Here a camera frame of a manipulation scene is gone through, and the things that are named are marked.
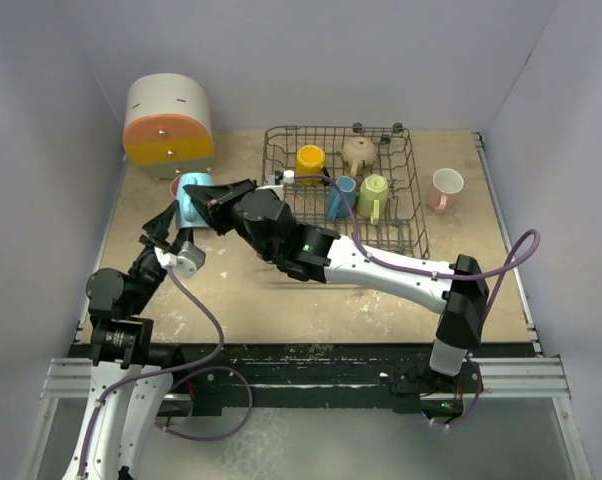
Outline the salmon pink tumbler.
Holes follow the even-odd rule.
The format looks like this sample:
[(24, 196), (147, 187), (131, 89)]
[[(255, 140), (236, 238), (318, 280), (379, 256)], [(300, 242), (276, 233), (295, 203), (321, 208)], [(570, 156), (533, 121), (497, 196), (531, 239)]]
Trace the salmon pink tumbler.
[(173, 179), (170, 184), (170, 193), (174, 199), (176, 199), (178, 197), (180, 180), (181, 180), (181, 177), (178, 176), (175, 179)]

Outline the light green mug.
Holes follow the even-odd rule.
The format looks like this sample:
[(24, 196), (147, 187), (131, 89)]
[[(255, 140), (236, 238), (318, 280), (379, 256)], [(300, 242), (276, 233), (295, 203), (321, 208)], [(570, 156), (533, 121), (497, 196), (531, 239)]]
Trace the light green mug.
[(365, 177), (359, 189), (356, 204), (357, 213), (376, 226), (381, 215), (385, 212), (389, 195), (387, 180), (379, 174), (370, 174)]

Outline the pink faceted mug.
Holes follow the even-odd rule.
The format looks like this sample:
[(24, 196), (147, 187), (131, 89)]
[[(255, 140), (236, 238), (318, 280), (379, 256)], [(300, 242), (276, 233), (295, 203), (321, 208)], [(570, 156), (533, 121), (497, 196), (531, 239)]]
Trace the pink faceted mug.
[(449, 210), (465, 186), (463, 176), (452, 168), (442, 168), (432, 175), (427, 207), (436, 214)]

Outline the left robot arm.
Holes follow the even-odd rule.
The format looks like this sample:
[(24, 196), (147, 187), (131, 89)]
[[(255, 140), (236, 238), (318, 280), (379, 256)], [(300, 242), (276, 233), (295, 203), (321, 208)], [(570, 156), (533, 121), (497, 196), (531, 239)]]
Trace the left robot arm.
[(168, 244), (176, 210), (171, 203), (143, 225), (127, 271), (100, 268), (87, 281), (90, 384), (67, 479), (137, 478), (163, 395), (186, 382), (176, 350), (153, 346), (153, 322), (140, 315), (166, 277), (155, 250)]

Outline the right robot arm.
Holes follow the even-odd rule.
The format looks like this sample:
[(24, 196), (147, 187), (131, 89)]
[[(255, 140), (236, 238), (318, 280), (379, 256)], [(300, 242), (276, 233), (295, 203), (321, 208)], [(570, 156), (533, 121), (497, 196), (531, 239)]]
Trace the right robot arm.
[(460, 381), (466, 355), (480, 345), (489, 296), (474, 258), (423, 261), (365, 247), (353, 236), (298, 221), (273, 190), (249, 179), (183, 190), (218, 235), (236, 232), (290, 278), (366, 287), (439, 314), (426, 380), (437, 391)]

